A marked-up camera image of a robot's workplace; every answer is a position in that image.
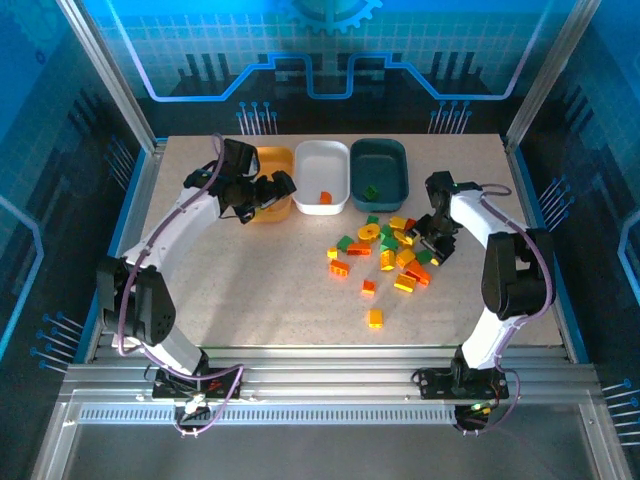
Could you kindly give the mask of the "yellow plastic container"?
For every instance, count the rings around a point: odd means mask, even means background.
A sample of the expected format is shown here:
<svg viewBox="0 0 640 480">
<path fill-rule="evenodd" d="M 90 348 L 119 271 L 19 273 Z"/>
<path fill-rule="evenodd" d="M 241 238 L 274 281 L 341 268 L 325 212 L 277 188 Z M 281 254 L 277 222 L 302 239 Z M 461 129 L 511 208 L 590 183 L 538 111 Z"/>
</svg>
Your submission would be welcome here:
<svg viewBox="0 0 640 480">
<path fill-rule="evenodd" d="M 257 148 L 260 169 L 258 175 L 266 175 L 269 180 L 276 171 L 284 171 L 290 177 L 294 174 L 294 154 L 282 146 L 260 146 Z M 292 198 L 287 196 L 271 205 L 266 210 L 257 210 L 253 223 L 279 223 L 288 218 Z"/>
</svg>

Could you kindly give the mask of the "white plastic container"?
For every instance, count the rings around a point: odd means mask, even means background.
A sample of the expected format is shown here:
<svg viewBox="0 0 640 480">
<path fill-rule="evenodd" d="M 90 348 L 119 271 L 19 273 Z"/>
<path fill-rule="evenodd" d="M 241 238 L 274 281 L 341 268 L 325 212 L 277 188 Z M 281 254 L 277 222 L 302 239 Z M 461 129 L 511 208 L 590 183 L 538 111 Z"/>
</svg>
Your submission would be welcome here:
<svg viewBox="0 0 640 480">
<path fill-rule="evenodd" d="M 341 213 L 351 194 L 349 148 L 334 140 L 307 140 L 296 147 L 294 160 L 297 209 L 310 216 Z M 320 204 L 322 191 L 332 195 L 331 204 Z"/>
</svg>

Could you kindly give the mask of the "dark teal plastic container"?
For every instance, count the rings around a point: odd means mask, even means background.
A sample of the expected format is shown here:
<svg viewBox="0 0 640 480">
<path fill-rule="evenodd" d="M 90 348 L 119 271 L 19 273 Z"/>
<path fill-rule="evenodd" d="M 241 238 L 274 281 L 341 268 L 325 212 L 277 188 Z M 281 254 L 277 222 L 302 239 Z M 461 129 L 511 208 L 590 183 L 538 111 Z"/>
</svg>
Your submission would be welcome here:
<svg viewBox="0 0 640 480">
<path fill-rule="evenodd" d="M 374 202 L 367 202 L 363 192 L 368 185 L 379 190 Z M 350 147 L 351 198 L 357 210 L 394 212 L 409 195 L 406 150 L 397 140 L 362 138 Z"/>
</svg>

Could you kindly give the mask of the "right aluminium side rail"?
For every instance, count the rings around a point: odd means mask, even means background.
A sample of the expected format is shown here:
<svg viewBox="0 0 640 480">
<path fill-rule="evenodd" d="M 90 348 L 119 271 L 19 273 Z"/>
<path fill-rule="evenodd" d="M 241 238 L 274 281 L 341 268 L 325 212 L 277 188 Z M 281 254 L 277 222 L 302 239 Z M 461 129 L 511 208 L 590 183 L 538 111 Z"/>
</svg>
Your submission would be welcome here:
<svg viewBox="0 0 640 480">
<path fill-rule="evenodd" d="M 506 158 L 527 223 L 536 227 L 543 226 L 544 221 L 538 195 L 520 148 L 516 147 L 514 150 L 506 152 Z M 562 344 L 568 358 L 573 363 L 587 364 L 590 362 L 590 358 L 557 258 L 554 258 L 553 270 L 556 282 L 556 299 L 551 310 L 560 332 Z"/>
</svg>

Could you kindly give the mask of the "aluminium side rail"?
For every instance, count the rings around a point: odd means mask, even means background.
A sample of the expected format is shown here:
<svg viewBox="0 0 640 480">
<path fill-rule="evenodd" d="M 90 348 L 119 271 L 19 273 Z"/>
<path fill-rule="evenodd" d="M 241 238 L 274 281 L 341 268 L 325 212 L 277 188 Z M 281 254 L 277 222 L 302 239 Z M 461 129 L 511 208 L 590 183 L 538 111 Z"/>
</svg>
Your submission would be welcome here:
<svg viewBox="0 0 640 480">
<path fill-rule="evenodd" d="M 167 141 L 167 137 L 160 138 L 153 153 L 147 153 L 144 149 L 140 151 L 107 248 L 108 255 L 116 257 L 141 238 Z M 92 361 L 102 325 L 99 295 L 95 291 L 74 356 L 74 364 Z"/>
<path fill-rule="evenodd" d="M 506 158 L 527 223 L 536 227 L 543 226 L 544 221 L 538 195 L 520 148 L 516 147 L 514 150 L 506 152 Z M 568 358 L 573 363 L 587 364 L 590 362 L 590 358 L 557 258 L 554 258 L 553 270 L 556 282 L 556 299 L 551 310 L 560 332 L 562 344 Z"/>
</svg>

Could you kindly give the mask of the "left aluminium side rail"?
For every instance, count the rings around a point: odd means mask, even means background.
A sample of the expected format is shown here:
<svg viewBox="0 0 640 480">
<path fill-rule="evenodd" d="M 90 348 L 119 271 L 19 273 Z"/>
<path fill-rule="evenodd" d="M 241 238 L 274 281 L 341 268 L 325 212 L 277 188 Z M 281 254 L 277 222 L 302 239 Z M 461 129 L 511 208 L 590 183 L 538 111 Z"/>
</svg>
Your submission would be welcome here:
<svg viewBox="0 0 640 480">
<path fill-rule="evenodd" d="M 167 141 L 167 137 L 160 138 L 153 153 L 147 153 L 144 149 L 140 151 L 107 248 L 108 255 L 116 257 L 141 238 Z M 99 295 L 95 291 L 74 356 L 74 364 L 92 361 L 102 325 Z"/>
</svg>

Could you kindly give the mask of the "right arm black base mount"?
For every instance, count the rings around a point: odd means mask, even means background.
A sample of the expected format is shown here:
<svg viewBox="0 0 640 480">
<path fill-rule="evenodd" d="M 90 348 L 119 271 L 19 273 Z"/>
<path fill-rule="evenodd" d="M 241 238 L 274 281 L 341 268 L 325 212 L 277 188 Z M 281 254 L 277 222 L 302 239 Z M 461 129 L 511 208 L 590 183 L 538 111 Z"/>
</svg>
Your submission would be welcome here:
<svg viewBox="0 0 640 480">
<path fill-rule="evenodd" d="M 496 369 L 459 373 L 451 368 L 420 368 L 411 381 L 422 400 L 502 400 L 510 396 L 506 376 Z"/>
</svg>

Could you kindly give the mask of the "left aluminium frame post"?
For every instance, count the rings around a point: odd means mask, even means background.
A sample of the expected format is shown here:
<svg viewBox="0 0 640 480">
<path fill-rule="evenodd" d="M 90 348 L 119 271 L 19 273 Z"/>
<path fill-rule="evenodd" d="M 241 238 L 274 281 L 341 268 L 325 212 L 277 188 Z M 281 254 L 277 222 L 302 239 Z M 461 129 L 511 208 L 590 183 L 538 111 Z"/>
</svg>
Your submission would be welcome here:
<svg viewBox="0 0 640 480">
<path fill-rule="evenodd" d="M 55 1 L 136 140 L 146 153 L 154 153 L 156 137 L 84 3 L 82 0 Z"/>
</svg>

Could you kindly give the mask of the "aluminium frame post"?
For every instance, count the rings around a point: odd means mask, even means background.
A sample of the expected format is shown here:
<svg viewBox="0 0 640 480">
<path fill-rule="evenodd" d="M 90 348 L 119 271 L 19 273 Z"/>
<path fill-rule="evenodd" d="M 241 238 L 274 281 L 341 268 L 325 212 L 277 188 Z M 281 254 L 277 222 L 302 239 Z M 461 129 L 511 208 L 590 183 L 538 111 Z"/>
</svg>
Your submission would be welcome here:
<svg viewBox="0 0 640 480">
<path fill-rule="evenodd" d="M 531 88 L 507 130 L 505 153 L 513 154 L 529 130 L 544 101 L 601 5 L 602 0 L 576 0 L 542 63 Z"/>
<path fill-rule="evenodd" d="M 146 153 L 154 153 L 156 137 L 84 3 L 82 0 L 55 1 L 136 140 Z"/>
</svg>

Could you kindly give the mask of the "right aluminium frame post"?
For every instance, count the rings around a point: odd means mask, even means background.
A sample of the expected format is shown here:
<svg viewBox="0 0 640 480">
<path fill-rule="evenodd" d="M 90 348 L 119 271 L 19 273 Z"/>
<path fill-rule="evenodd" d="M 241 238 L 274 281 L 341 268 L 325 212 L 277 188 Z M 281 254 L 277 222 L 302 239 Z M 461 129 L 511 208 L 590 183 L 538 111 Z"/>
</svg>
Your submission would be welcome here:
<svg viewBox="0 0 640 480">
<path fill-rule="evenodd" d="M 576 0 L 542 63 L 531 88 L 507 130 L 505 153 L 513 154 L 529 130 L 544 101 L 601 5 L 602 0 Z"/>
</svg>

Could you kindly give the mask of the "aluminium cross rail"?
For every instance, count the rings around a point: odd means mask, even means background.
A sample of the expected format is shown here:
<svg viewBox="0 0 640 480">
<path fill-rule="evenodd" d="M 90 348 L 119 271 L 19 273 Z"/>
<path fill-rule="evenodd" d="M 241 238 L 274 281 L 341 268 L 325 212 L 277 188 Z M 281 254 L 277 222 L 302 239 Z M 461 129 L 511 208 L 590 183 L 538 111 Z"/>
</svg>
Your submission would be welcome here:
<svg viewBox="0 0 640 480">
<path fill-rule="evenodd" d="M 156 370 L 146 366 L 72 367 L 62 382 L 60 395 L 133 401 L 151 395 L 155 377 Z M 529 403 L 579 403 L 600 391 L 596 373 L 589 366 L 517 367 L 507 375 L 510 394 L 515 393 L 516 377 L 521 382 L 521 398 Z M 273 403 L 415 402 L 420 399 L 420 390 L 408 370 L 246 368 L 240 399 Z"/>
</svg>

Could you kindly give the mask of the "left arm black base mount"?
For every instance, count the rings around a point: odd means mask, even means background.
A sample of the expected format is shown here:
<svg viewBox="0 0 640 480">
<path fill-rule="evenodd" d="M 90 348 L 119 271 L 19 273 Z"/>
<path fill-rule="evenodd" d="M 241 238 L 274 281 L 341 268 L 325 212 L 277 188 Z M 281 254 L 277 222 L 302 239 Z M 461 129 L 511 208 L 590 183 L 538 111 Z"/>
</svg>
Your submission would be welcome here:
<svg viewBox="0 0 640 480">
<path fill-rule="evenodd" d="M 206 399 L 222 400 L 234 384 L 237 371 L 210 380 L 186 380 L 159 369 L 153 380 L 154 400 L 186 400 L 195 394 L 204 393 Z"/>
</svg>

